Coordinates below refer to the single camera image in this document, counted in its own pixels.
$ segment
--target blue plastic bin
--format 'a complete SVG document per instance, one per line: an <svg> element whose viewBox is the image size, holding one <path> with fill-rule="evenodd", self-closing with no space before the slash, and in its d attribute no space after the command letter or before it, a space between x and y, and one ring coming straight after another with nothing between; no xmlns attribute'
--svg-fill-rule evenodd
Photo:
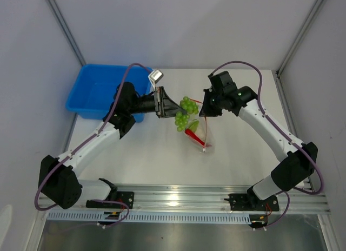
<svg viewBox="0 0 346 251"><path fill-rule="evenodd" d="M121 83L127 66L87 64L80 70L69 95L66 108L83 118L101 120L114 101L117 86ZM126 82L131 82L140 95L150 92L148 72L132 67ZM136 122L142 122L144 114L134 114Z"/></svg>

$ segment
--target metal frame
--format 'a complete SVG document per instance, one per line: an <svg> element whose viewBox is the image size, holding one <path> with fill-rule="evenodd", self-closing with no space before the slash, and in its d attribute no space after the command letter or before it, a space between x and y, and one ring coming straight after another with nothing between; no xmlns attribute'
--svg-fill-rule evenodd
<svg viewBox="0 0 346 251"><path fill-rule="evenodd" d="M58 21L68 43L80 62L81 66L86 64L86 61L56 3L55 0L46 0L48 6L52 10L55 18ZM284 60L282 61L276 75L274 74L275 83L277 85L278 94L282 103L284 110L284 115L288 124L289 130L293 134L297 134L295 124L292 120L292 115L285 98L284 90L281 85L280 77L284 68L289 63L290 59L293 57L297 48L301 44L301 41L305 37L309 28L311 27L314 19L318 15L320 9L325 4L326 0L316 0L313 7L311 8L308 16L306 17L300 31L298 32L293 44L291 45L289 51L287 52ZM69 131L66 144L64 146L67 149L69 145L71 135L75 126L76 117L73 120L71 129ZM143 221L139 214L146 216L156 216L163 214L168 214L169 216L188 216L188 217L198 217L196 222L193 223L205 223L205 218L214 217L248 217L249 214L256 214L256 212L232 212L230 210L230 205L224 201L224 198L228 197L230 193L245 193L248 187L245 186L214 186L214 187L195 187L195 186L130 186L130 185L120 185L118 186L120 191L134 191L135 201L134 208L131 210L131 220L129 221ZM337 240L335 237L332 224L330 222L330 210L327 203L327 198L324 194L311 196L300 193L299 191L290 191L291 204L288 214L318 214L320 223L323 230L323 235L328 246L328 250L339 250ZM278 196L280 209L283 211L287 204L286 197L283 195ZM41 197L39 203L43 206L51 204L51 201L46 197ZM48 212L37 213L36 222L32 228L31 237L28 241L26 250L36 250L39 244L39 236L42 234L45 221L48 219L54 219L54 216L61 216L62 219L71 220L72 213L93 213L96 214L92 220L97 220L99 214L102 210L85 210L83 203L77 203L72 210L66 211L62 209L53 209L52 213L49 215ZM158 222L155 219L147 219L150 222ZM225 223L234 222L232 219L226 221Z"/></svg>
<svg viewBox="0 0 346 251"><path fill-rule="evenodd" d="M286 53L283 61L280 64L280 67L279 67L279 69L277 71L277 76L279 78L281 77L283 70L285 69L285 67L287 66L289 61L292 59L292 57L295 54L295 52L297 51L298 47L301 45L304 37L308 33L312 23L316 19L318 13L322 9L322 7L324 6L326 1L327 0L315 0L312 8L310 9L306 19L304 20L304 22L303 22L303 24L301 26L298 34L296 35L292 45L290 46L290 49L288 50L288 52Z"/></svg>
<svg viewBox="0 0 346 251"><path fill-rule="evenodd" d="M250 186L133 186L118 185L119 191L135 193L132 212L156 213L191 213L191 214L263 214L263 212L236 212L230 210L230 204L224 199L230 193L246 193ZM306 195L300 191L290 191L290 209L288 214L330 214L327 198L324 194ZM285 210L287 198L278 195L280 210ZM52 201L42 196L39 204L42 207L52 205ZM85 210L85 203L77 202L73 210ZM118 211L117 209L94 209L101 211Z"/></svg>
<svg viewBox="0 0 346 251"><path fill-rule="evenodd" d="M77 57L79 63L81 66L86 65L86 61L82 55L82 52L80 51L77 42L75 41L74 36L72 35L69 26L67 25L67 22L65 18L63 17L61 10L56 3L55 0L46 0L49 8L51 9L55 19L58 22L58 25L60 26L61 30L63 31L68 43L71 46L71 49L73 50L75 56Z"/></svg>

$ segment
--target red object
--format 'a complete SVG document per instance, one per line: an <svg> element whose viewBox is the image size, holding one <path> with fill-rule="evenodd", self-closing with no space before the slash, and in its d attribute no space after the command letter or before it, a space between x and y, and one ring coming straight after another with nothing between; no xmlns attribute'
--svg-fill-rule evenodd
<svg viewBox="0 0 346 251"><path fill-rule="evenodd" d="M202 102L200 102L200 101L193 100L192 98L191 98L190 100L192 100L192 101L194 101L194 102L197 102L197 103L199 103L199 104L202 104L202 105L203 105L203 103L202 103Z"/></svg>
<svg viewBox="0 0 346 251"><path fill-rule="evenodd" d="M198 137L195 135L194 132L192 132L191 129L186 128L185 129L185 134L187 134L188 136L190 136L193 140L197 141L198 143L200 143L203 147L205 147L205 143Z"/></svg>
<svg viewBox="0 0 346 251"><path fill-rule="evenodd" d="M268 209L270 210L270 213L269 213L269 215L268 215L268 216L270 216L270 215L271 215L271 213L272 213L272 210L271 210L271 207L269 206L269 204L268 204L268 203L265 205L265 208L266 208L266 209L267 209L267 207L268 207Z"/></svg>

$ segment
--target grape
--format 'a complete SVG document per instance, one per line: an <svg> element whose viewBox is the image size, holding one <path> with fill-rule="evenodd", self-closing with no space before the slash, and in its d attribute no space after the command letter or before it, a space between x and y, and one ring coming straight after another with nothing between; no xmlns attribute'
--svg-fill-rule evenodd
<svg viewBox="0 0 346 251"><path fill-rule="evenodd" d="M193 106L188 106L188 113L192 114L194 112Z"/></svg>

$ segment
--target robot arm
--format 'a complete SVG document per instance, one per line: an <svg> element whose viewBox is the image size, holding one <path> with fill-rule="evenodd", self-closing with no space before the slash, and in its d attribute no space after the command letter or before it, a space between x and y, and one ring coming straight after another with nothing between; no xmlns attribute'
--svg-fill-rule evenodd
<svg viewBox="0 0 346 251"><path fill-rule="evenodd" d="M292 142L305 150L314 161L317 157L317 147L312 142L304 144L278 125L292 139L288 141L266 118L271 115L260 111L257 94L252 89L249 87L238 89L227 71L210 75L209 80L211 88L204 90L203 107L199 115L216 117L222 115L223 109L232 111L265 140L280 161L269 176L248 189L248 200L254 208L266 203L269 197L292 189L314 172L312 164L292 145Z"/></svg>
<svg viewBox="0 0 346 251"><path fill-rule="evenodd" d="M185 110L168 97L163 87L156 87L152 94L139 97L133 84L125 82L114 112L110 113L111 105L110 112L103 119L105 121L110 115L105 125L101 122L77 147L78 150L66 151L57 158L48 155L42 160L39 186L61 160L67 159L49 177L41 192L63 209L72 207L77 201L86 203L87 206L91 200L115 201L117 187L109 181L78 180L78 177L100 151L119 141L132 128L135 124L132 114L155 112L159 118L175 117L179 111L186 114Z"/></svg>

